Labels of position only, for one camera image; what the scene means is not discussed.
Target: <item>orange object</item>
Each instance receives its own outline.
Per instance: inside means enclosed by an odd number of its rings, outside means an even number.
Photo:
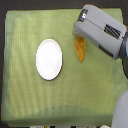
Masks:
[[[75,49],[80,62],[82,62],[84,60],[85,53],[85,39],[83,37],[76,38]]]

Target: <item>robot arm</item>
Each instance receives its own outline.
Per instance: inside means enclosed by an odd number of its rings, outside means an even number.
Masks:
[[[128,78],[128,32],[125,25],[93,5],[85,5],[73,26],[74,36],[89,39],[113,59],[123,60]]]

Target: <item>green cloth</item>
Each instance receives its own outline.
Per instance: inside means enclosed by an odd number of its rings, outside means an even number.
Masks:
[[[10,126],[111,125],[119,96],[127,89],[121,60],[114,61],[86,40],[82,63],[75,51],[73,23],[80,9],[9,11],[5,25],[2,121]],[[123,22],[120,9],[103,9]],[[63,67],[52,81],[36,69],[36,52],[54,39]]]

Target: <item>table surface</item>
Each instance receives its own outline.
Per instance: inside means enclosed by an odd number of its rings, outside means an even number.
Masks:
[[[80,9],[84,4],[93,4],[99,8],[121,8],[123,12],[124,24],[128,25],[127,0],[1,0],[0,4],[0,101],[2,96],[3,83],[3,63],[4,63],[4,45],[5,45],[5,17],[8,10],[52,10],[52,9]]]

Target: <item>white bowl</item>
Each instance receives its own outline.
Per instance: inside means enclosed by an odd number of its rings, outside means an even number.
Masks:
[[[62,52],[55,40],[46,39],[38,47],[36,67],[39,74],[46,80],[54,79],[62,66]]]

